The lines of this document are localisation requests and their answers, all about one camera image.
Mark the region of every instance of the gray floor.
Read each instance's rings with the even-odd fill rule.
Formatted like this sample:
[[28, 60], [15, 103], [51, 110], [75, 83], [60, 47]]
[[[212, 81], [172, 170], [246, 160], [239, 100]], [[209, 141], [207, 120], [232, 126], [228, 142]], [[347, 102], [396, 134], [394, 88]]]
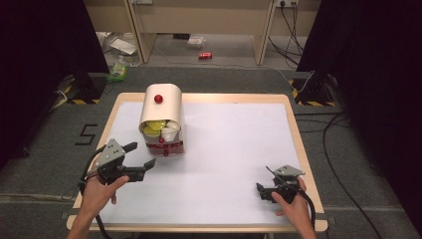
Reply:
[[[296, 114], [329, 222], [327, 233], [320, 233], [318, 238], [376, 238], [362, 213], [339, 186], [323, 152], [322, 129], [333, 115], [321, 114], [341, 112], [343, 108], [295, 105], [289, 84], [281, 73], [288, 79], [307, 74], [293, 72], [271, 46], [268, 47], [264, 62], [264, 66], [269, 68], [255, 68], [249, 37], [204, 37], [207, 39], [204, 50], [213, 52], [215, 56], [208, 63], [219, 66], [196, 65], [197, 52], [187, 50], [182, 40], [173, 40], [170, 35], [160, 35], [156, 49], [161, 53], [154, 50], [148, 64], [130, 68], [125, 82], [107, 85], [98, 105], [67, 104], [53, 111], [32, 142], [30, 156], [10, 160], [0, 173], [0, 238], [66, 237], [66, 213], [74, 203], [77, 180], [89, 155], [96, 149], [115, 98], [122, 92], [144, 92], [153, 83], [173, 83], [185, 93], [287, 95]], [[286, 38], [273, 40], [280, 47], [286, 46]], [[107, 60], [112, 64], [112, 52], [107, 55]], [[89, 141], [80, 136], [87, 123], [97, 125], [86, 131], [95, 135], [94, 140], [88, 145], [76, 145], [76, 142]], [[326, 132], [325, 146], [338, 178], [366, 212], [382, 238], [420, 238], [385, 178], [371, 167], [370, 156], [365, 152], [364, 144], [346, 116], [342, 116], [341, 121]], [[111, 233], [111, 236], [126, 238], [132, 234]], [[146, 236], [193, 237], [184, 234]], [[234, 234], [194, 237], [248, 238], [247, 235]], [[275, 237], [299, 238], [296, 234], [276, 234]], [[94, 232], [90, 238], [101, 238], [101, 235]]]

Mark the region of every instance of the red can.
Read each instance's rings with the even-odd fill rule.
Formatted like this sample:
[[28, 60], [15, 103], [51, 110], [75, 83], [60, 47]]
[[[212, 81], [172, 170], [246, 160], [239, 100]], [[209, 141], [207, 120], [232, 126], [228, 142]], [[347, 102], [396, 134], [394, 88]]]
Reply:
[[212, 53], [210, 53], [210, 52], [200, 53], [199, 54], [199, 60], [204, 60], [204, 59], [212, 59]]

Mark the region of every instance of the red dot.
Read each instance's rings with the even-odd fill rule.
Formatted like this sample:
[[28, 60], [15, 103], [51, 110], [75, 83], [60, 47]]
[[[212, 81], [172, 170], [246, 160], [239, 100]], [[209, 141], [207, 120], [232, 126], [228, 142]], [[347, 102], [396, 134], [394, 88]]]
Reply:
[[157, 104], [161, 104], [161, 103], [162, 103], [163, 98], [162, 98], [162, 96], [161, 96], [161, 95], [156, 95], [156, 96], [154, 97], [154, 100], [155, 100], [155, 102], [156, 102]]

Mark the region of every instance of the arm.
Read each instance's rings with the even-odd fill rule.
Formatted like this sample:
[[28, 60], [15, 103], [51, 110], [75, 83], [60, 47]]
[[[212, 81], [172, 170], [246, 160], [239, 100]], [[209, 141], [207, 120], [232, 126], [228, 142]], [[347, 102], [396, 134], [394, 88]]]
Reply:
[[[307, 187], [304, 181], [300, 177], [298, 177], [298, 181], [301, 189], [306, 191]], [[303, 239], [317, 238], [317, 234], [311, 224], [308, 204], [303, 197], [297, 194], [292, 204], [289, 204], [277, 192], [272, 192], [271, 195], [283, 208], [281, 211], [276, 212], [276, 215], [285, 215]]]
[[99, 215], [110, 199], [112, 204], [116, 204], [115, 192], [128, 181], [128, 176], [122, 176], [110, 185], [103, 185], [99, 181], [98, 176], [89, 178], [80, 211], [69, 232], [68, 239], [88, 238], [89, 229], [94, 218]]

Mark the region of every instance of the human hand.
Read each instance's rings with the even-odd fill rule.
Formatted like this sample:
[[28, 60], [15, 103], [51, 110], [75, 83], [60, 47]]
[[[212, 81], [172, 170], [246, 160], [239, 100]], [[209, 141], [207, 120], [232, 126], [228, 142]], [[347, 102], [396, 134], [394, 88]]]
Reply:
[[110, 185], [103, 185], [99, 175], [90, 177], [84, 190], [81, 212], [94, 219], [110, 199], [112, 204], [117, 203], [115, 192], [128, 181], [128, 176], [122, 176]]
[[[307, 187], [300, 177], [298, 177], [298, 181], [300, 188], [303, 191], [307, 191]], [[311, 224], [308, 204], [300, 194], [295, 196], [292, 204], [289, 204], [283, 196], [277, 192], [272, 192], [271, 196], [282, 206], [282, 210], [277, 211], [276, 215], [285, 215], [289, 219], [290, 223], [297, 229], [302, 238], [317, 238]]]

